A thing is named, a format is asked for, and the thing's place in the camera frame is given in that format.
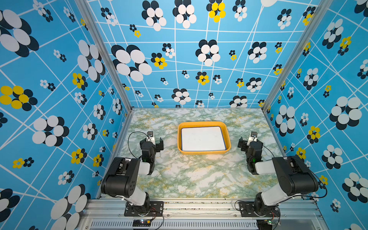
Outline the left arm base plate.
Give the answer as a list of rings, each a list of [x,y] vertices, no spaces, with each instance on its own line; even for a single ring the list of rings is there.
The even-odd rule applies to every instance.
[[[126,204],[125,217],[161,217],[163,215],[164,202],[150,201],[143,206]]]

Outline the blue-framed whiteboard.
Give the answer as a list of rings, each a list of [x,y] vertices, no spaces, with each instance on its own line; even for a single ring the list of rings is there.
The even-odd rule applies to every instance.
[[[221,128],[187,127],[181,131],[182,150],[186,152],[204,152],[226,150]]]

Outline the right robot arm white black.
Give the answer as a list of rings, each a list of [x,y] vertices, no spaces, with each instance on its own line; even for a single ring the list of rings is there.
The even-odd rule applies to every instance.
[[[317,178],[297,156],[273,157],[262,160],[263,143],[256,137],[239,139],[238,147],[246,154],[248,171],[253,175],[276,174],[278,183],[256,195],[255,213],[259,216],[295,196],[307,195],[318,190]]]

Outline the yellow plastic storage box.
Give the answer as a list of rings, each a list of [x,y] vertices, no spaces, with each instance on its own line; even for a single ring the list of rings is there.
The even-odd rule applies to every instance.
[[[221,151],[204,151],[204,152],[186,152],[182,150],[182,137],[181,137],[181,131],[183,128],[187,128],[187,127],[220,127],[222,130],[222,134],[225,140],[225,144],[226,144],[226,150],[221,150]],[[196,122],[183,122],[178,126],[178,132],[177,132],[177,146],[178,149],[180,150],[180,152],[183,155],[209,155],[209,154],[224,154],[226,152],[228,152],[231,147],[231,140],[230,140],[230,136],[229,136],[229,132],[227,129],[227,126],[223,123],[223,122],[219,122],[219,121],[196,121]]]

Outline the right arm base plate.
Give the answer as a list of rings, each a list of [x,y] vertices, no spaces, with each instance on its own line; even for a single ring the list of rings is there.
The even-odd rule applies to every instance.
[[[239,201],[238,209],[242,217],[265,217],[275,218],[280,216],[280,209],[277,206],[266,206],[262,203]]]

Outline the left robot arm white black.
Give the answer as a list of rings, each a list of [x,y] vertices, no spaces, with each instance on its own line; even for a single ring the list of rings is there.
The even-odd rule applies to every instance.
[[[150,140],[140,142],[141,158],[115,157],[102,180],[101,193],[119,197],[130,204],[137,212],[150,210],[150,197],[137,188],[139,175],[151,175],[155,168],[155,156],[164,149],[163,139],[159,143]]]

